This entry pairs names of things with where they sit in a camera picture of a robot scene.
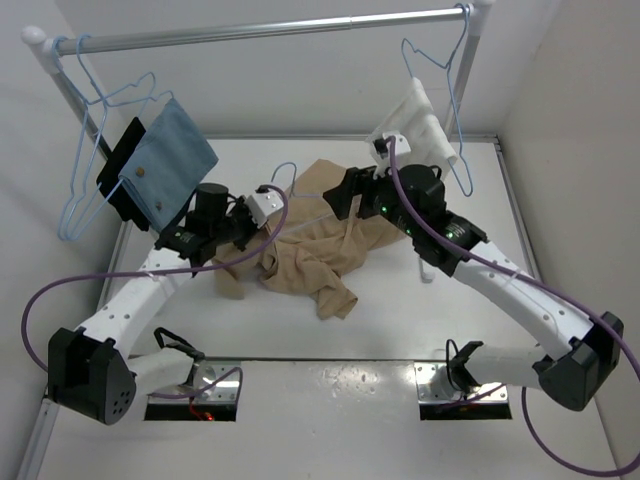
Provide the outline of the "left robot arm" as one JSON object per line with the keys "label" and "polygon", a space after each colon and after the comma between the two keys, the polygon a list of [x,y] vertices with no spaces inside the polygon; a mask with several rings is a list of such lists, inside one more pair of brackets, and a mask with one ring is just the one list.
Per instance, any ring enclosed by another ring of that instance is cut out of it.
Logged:
{"label": "left robot arm", "polygon": [[133,357],[147,325],[189,280],[210,266],[221,246],[244,250],[286,197],[268,186],[232,198],[227,187],[202,183],[183,219],[160,234],[142,266],[124,286],[73,330],[61,328],[48,343],[47,397],[105,425],[125,416],[142,395],[179,388],[195,396],[194,376],[205,356],[190,343],[158,329],[159,349]]}

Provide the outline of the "beige t shirt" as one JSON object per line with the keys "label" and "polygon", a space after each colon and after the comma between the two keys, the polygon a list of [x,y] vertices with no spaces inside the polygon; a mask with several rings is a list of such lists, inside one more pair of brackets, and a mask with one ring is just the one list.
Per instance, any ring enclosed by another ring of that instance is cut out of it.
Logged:
{"label": "beige t shirt", "polygon": [[[296,181],[298,194],[322,194],[337,186],[346,169],[319,159]],[[349,217],[321,220],[292,234],[278,236],[263,252],[234,266],[214,272],[215,292],[230,300],[245,298],[242,281],[251,272],[267,289],[281,294],[307,295],[316,302],[317,316],[344,319],[358,297],[342,277],[360,267],[372,250],[387,247],[406,235],[380,216],[359,219],[358,202]],[[322,198],[289,200],[284,228],[297,226],[326,213],[333,213]]]}

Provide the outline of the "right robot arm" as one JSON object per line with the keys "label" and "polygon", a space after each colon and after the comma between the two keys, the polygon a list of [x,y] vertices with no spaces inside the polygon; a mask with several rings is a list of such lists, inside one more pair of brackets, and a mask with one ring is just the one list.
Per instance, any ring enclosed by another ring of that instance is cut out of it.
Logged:
{"label": "right robot arm", "polygon": [[470,394],[485,383],[500,382],[540,389],[559,405],[581,411],[617,366],[622,321],[610,312],[596,324],[579,309],[533,285],[525,273],[469,220],[448,210],[437,167],[409,165],[398,176],[400,197],[391,175],[377,177],[372,167],[349,168],[323,199],[343,220],[381,216],[412,240],[414,251],[430,266],[467,285],[521,325],[538,343],[530,349],[491,347],[471,341],[447,363],[443,388]]}

